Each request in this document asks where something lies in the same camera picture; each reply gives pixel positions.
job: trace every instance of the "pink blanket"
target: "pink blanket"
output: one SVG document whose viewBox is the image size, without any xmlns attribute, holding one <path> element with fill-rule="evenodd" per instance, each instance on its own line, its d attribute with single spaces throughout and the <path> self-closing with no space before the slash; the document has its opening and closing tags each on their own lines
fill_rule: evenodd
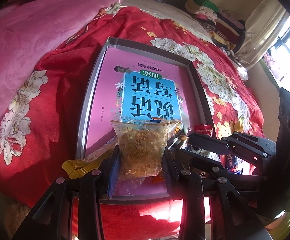
<svg viewBox="0 0 290 240">
<path fill-rule="evenodd" d="M 34 0 L 22 4 L 25 1 L 9 0 L 0 13 L 0 119 L 44 54 L 79 31 L 101 8 L 122 0 Z"/>
</svg>

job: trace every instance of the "brown food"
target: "brown food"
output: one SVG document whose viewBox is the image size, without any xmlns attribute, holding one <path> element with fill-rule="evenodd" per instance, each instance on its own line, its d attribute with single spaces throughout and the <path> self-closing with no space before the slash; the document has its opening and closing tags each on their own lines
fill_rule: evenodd
<svg viewBox="0 0 290 240">
<path fill-rule="evenodd" d="M 130 130 L 119 139 L 122 168 L 133 177 L 155 176 L 160 171 L 166 136 L 159 130 Z"/>
</svg>

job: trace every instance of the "stack of folded clothes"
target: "stack of folded clothes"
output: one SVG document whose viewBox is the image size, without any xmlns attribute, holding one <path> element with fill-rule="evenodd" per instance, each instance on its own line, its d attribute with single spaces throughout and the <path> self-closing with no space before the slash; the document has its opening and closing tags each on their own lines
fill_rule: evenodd
<svg viewBox="0 0 290 240">
<path fill-rule="evenodd" d="M 245 38 L 244 21 L 236 20 L 209 0 L 187 0 L 185 8 L 195 15 L 218 47 L 234 53 L 239 50 Z"/>
</svg>

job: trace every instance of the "black device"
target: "black device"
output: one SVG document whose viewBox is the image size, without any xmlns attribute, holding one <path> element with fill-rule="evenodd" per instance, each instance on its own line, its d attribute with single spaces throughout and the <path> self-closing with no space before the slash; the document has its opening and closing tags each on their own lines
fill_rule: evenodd
<svg viewBox="0 0 290 240">
<path fill-rule="evenodd" d="M 229 173 L 221 163 L 168 148 L 162 169 L 170 199 L 183 199 L 179 239 L 205 239 L 204 197 L 209 197 L 212 239 L 270 240 L 256 216 L 274 218 L 290 212 L 290 93 L 280 90 L 277 143 L 234 132 L 221 140 L 193 133 L 190 144 L 220 155 L 232 154 L 256 166 L 252 175 Z M 99 169 L 81 179 L 58 178 L 33 207 L 13 240 L 71 239 L 72 200 L 79 197 L 80 240 L 103 240 L 99 196 L 111 195 L 118 179 L 120 152 L 116 146 Z"/>
</svg>

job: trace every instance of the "bed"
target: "bed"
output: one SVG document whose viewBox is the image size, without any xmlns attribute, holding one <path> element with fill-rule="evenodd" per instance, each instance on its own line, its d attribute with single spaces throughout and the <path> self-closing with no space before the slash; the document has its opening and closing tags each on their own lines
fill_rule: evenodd
<svg viewBox="0 0 290 240">
<path fill-rule="evenodd" d="M 61 165 L 75 158 L 86 86 L 108 37 L 153 45 L 191 60 L 218 138 L 234 130 L 264 136 L 255 99 L 199 23 L 168 4 L 121 1 L 34 0 L 0 15 L 0 191 L 5 195 L 32 207 L 57 177 L 67 177 Z M 115 206 L 113 215 L 112 207 L 102 206 L 106 239 L 172 235 L 180 218 L 171 213 L 148 216 L 164 205 L 178 211 L 181 207 L 175 202 Z M 121 217 L 139 227 L 126 230 Z M 143 228 L 146 223 L 152 226 Z M 77 203 L 73 232 L 77 233 Z"/>
</svg>

